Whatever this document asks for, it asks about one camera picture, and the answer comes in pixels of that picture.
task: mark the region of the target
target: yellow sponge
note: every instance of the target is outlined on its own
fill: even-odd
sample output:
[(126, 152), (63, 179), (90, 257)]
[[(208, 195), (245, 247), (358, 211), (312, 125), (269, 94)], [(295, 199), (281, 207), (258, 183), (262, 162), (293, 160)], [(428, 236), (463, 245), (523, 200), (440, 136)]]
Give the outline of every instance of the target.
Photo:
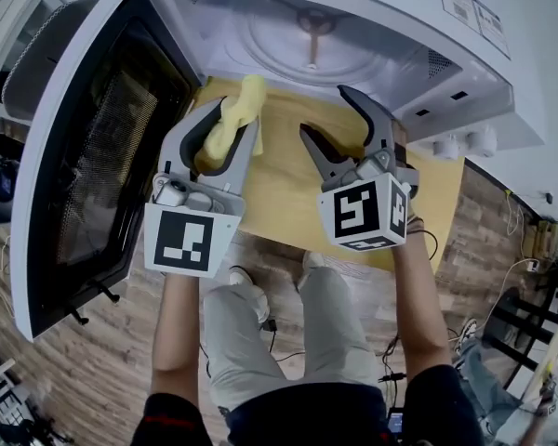
[[(200, 171), (220, 168), (240, 127), (250, 124), (260, 116), (267, 91), (262, 76), (249, 74), (242, 80), (238, 98), (229, 96), (221, 102), (221, 119), (206, 137), (203, 148), (196, 154), (195, 162)], [(262, 154), (262, 136), (259, 126), (253, 155)]]

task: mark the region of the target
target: white microwave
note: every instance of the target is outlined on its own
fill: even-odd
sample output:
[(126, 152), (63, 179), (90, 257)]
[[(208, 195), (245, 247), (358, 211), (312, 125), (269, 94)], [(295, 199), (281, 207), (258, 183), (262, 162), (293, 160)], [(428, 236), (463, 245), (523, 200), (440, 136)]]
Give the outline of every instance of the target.
[(125, 278), (163, 137), (209, 76), (258, 73), (335, 103), (336, 86), (351, 85), (419, 150), (455, 138), (463, 151), (480, 131), (499, 150), (543, 143), (520, 11), (483, 1), (502, 0), (99, 0), (49, 79), (21, 160), (19, 329), (32, 340), (69, 314), (84, 323), (78, 309)]

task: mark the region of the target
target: wooden floor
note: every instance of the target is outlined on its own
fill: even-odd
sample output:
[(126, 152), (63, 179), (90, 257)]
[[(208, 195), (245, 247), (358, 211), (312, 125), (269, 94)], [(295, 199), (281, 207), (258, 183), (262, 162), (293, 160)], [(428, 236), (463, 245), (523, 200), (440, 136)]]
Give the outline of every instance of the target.
[[(497, 300), (506, 270), (519, 258), (520, 229), (507, 236), (508, 219), (504, 193), (466, 167), (454, 226), (436, 276), (441, 307), (454, 331), (470, 317), (485, 319)], [(0, 300), (1, 358), (16, 360), (13, 371), (32, 392), (33, 400), (56, 419), (57, 430), (71, 435), (76, 444), (128, 444), (140, 419), (149, 388), (151, 342), (164, 279), (160, 273), (143, 268), (141, 250), (142, 244), (129, 279), (114, 289), (122, 295), (120, 303), (114, 306), (105, 296), (90, 302), (83, 312), (90, 319), (85, 327), (66, 319), (30, 344), (18, 333)], [(240, 264), (266, 291), (278, 325), (272, 352), (276, 359), (302, 351), (302, 308), (294, 289), (302, 256), (297, 248), (238, 233), (215, 280), (223, 282), (226, 268)], [(367, 339), (381, 354), (397, 331), (393, 276), (334, 259), (330, 263), (352, 288)], [(533, 280), (524, 273), (518, 267), (508, 286), (519, 286), (525, 298), (532, 298)], [(213, 285), (203, 282), (202, 292)], [(262, 335), (270, 343), (271, 335)], [(303, 372), (303, 356), (280, 365), (288, 377), (297, 378)], [(400, 347), (390, 365), (395, 372), (404, 370)], [(513, 363), (492, 354), (488, 366), (504, 380)], [(209, 433), (218, 443), (227, 429), (208, 397), (207, 381), (202, 358), (201, 409)], [(404, 394), (405, 382), (401, 382), (399, 406)]]

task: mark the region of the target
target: microwave door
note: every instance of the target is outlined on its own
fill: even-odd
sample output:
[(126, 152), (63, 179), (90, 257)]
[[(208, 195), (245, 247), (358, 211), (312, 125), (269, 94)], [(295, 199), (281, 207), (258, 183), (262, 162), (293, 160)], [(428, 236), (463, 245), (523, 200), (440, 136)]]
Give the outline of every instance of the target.
[(29, 340), (123, 280), (167, 131), (200, 85), (151, 0), (99, 0), (46, 86), (13, 203), (15, 321)]

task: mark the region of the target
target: yellow tabletop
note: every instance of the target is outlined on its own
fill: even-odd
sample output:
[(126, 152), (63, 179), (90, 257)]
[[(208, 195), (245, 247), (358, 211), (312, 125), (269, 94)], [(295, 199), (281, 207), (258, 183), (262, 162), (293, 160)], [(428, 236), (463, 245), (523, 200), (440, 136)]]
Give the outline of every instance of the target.
[[(222, 96), (237, 96), (240, 83), (211, 79), (197, 95), (195, 107)], [(324, 129), (341, 153), (360, 156), (367, 125), (352, 109), (269, 88), (262, 110), (264, 153), (253, 157), (243, 190), (246, 214), (240, 230), (306, 250), (380, 269), (393, 270), (391, 250), (355, 253), (330, 244), (316, 208), (322, 179), (299, 138), (299, 125)], [(419, 192), (412, 205), (426, 229), (438, 239), (432, 259), (438, 268), (457, 207), (463, 160), (441, 162), (407, 152), (419, 171)], [(429, 252), (434, 241), (426, 237)]]

